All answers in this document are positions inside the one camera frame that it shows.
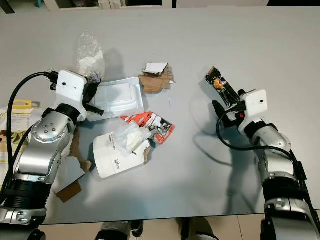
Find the robotic arm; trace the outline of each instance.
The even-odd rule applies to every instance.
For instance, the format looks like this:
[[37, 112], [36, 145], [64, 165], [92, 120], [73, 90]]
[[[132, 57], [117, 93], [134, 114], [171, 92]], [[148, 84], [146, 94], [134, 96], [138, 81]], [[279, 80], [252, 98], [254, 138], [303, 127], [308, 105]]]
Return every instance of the robotic arm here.
[[70, 71], [44, 73], [52, 82], [50, 88], [56, 91], [56, 109], [48, 108], [42, 119], [32, 126], [30, 143], [16, 163], [14, 173], [9, 168], [10, 181], [3, 184], [1, 190], [5, 199], [0, 207], [1, 240], [45, 239], [38, 226], [47, 214], [45, 206], [62, 152], [69, 144], [77, 122], [86, 119], [87, 111], [103, 114], [88, 105], [100, 82]]
[[[216, 132], [229, 148], [253, 150], [258, 159], [258, 171], [265, 199], [265, 220], [261, 222], [262, 240], [320, 240], [320, 222], [314, 210], [302, 163], [297, 161], [289, 139], [272, 123], [262, 120], [268, 109], [265, 90], [236, 94], [217, 69], [206, 78], [222, 96], [229, 109], [225, 111], [216, 100], [212, 102], [219, 117]], [[214, 81], [220, 81], [219, 87]], [[250, 139], [252, 147], [236, 147], [220, 136], [220, 123], [225, 128], [236, 126], [240, 134]]]

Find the plastic bag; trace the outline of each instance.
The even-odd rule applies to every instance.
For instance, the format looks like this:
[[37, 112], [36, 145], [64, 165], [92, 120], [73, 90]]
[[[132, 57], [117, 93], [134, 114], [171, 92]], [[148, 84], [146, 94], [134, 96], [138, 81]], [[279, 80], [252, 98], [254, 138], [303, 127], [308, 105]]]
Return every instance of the plastic bag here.
[[85, 30], [78, 40], [77, 70], [89, 82], [100, 83], [105, 75], [106, 62], [97, 37]]
[[129, 154], [136, 150], [140, 144], [151, 137], [147, 128], [141, 128], [134, 121], [121, 126], [114, 134], [116, 143], [124, 148]]

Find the tabletop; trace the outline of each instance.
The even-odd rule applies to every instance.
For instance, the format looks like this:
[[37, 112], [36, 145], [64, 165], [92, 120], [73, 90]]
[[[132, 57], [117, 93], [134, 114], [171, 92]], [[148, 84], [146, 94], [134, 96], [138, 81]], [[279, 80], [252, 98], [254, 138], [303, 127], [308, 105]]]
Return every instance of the tabletop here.
[[[75, 70], [84, 30], [98, 38], [106, 61], [104, 81], [136, 77], [146, 62], [168, 62], [176, 84], [143, 94], [146, 111], [176, 126], [150, 162], [109, 178], [96, 168], [83, 176], [82, 192], [62, 203], [53, 194], [47, 224], [262, 213], [264, 199], [253, 152], [219, 142], [205, 82], [217, 67], [235, 90], [265, 89], [267, 123], [291, 141], [302, 161], [311, 200], [320, 208], [320, 8], [212, 7], [125, 11], [64, 11], [0, 16], [0, 107], [24, 77], [46, 69]], [[43, 78], [18, 97], [53, 104]], [[80, 124], [80, 148], [93, 160], [93, 139], [116, 120]], [[248, 140], [232, 128], [233, 145]]]

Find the white plastic container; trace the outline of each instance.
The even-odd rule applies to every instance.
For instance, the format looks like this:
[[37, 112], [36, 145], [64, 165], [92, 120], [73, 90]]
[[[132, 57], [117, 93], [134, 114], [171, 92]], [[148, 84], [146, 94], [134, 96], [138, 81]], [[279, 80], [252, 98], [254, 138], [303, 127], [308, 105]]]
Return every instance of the white plastic container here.
[[90, 104], [104, 110], [102, 116], [88, 112], [90, 122], [145, 112], [138, 77], [101, 83]]

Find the white cabinet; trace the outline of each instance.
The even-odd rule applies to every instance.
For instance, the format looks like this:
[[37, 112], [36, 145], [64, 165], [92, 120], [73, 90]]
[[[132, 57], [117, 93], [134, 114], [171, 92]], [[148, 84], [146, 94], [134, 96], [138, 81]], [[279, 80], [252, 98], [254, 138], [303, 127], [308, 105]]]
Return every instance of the white cabinet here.
[[177, 8], [206, 8], [210, 6], [266, 6], [269, 0], [176, 0]]
[[63, 10], [170, 9], [173, 0], [96, 0], [95, 6], [89, 7], [74, 7], [72, 0], [44, 0], [44, 2], [50, 12], [57, 12]]

